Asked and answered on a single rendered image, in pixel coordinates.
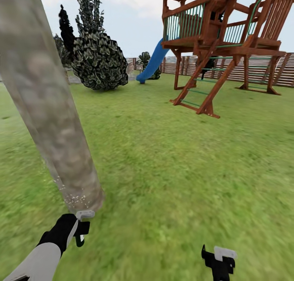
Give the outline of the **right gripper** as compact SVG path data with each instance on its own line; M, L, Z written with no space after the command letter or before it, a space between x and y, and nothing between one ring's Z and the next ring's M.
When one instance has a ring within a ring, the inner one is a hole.
M223 261L216 260L214 254L206 252L204 248L201 251L201 256L205 259L205 266L210 267L212 271L215 268L221 268L226 273L233 274L233 268L235 268L235 261L233 258L231 259L223 256Z

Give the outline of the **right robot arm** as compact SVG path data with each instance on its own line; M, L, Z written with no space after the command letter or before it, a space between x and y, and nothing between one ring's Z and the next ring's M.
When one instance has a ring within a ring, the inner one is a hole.
M206 252L203 248L201 256L205 259L205 266L210 267L214 281L230 281L229 273L233 274L235 268L234 258L238 253L231 249L214 248L214 254Z

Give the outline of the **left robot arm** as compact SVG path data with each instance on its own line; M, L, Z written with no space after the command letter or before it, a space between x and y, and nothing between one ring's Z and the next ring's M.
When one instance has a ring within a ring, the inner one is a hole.
M52 281L62 253L73 236L89 233L89 221L83 218L95 216L93 210L63 214L56 225L40 238L39 244L26 259L3 281Z

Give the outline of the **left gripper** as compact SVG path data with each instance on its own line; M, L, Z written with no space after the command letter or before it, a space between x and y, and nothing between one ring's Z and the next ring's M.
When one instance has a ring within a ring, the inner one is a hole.
M85 222L79 221L78 224L79 226L74 236L85 235L89 233L89 225L90 225L89 221L85 221Z

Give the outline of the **pesticide atomizer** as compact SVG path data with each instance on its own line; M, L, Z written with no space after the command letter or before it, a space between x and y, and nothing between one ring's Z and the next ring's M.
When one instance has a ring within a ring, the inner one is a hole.
M78 235L76 236L76 245L78 247L81 247L84 244L85 240L84 240L84 235ZM214 248L220 248L218 246L215 246Z

